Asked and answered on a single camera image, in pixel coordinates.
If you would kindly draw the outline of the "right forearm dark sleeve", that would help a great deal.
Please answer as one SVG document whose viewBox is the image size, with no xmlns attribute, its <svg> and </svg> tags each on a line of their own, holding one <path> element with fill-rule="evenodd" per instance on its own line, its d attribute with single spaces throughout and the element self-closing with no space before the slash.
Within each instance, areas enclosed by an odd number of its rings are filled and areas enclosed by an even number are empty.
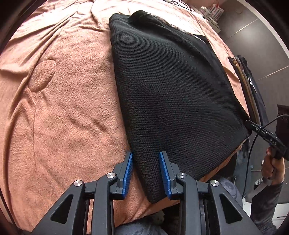
<svg viewBox="0 0 289 235">
<path fill-rule="evenodd" d="M 262 234 L 275 234 L 277 227 L 273 224 L 275 208 L 283 183 L 266 186 L 252 198 L 250 218 Z"/>
</svg>

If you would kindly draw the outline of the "person's right hand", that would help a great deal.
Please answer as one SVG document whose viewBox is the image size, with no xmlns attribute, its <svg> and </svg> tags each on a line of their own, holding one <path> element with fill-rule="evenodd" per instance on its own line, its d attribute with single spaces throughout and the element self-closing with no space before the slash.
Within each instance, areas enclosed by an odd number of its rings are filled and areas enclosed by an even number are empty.
<svg viewBox="0 0 289 235">
<path fill-rule="evenodd" d="M 262 176 L 272 181 L 271 185 L 279 185 L 285 179 L 285 160 L 283 157 L 275 159 L 272 157 L 272 148 L 266 150 L 262 166 Z"/>
</svg>

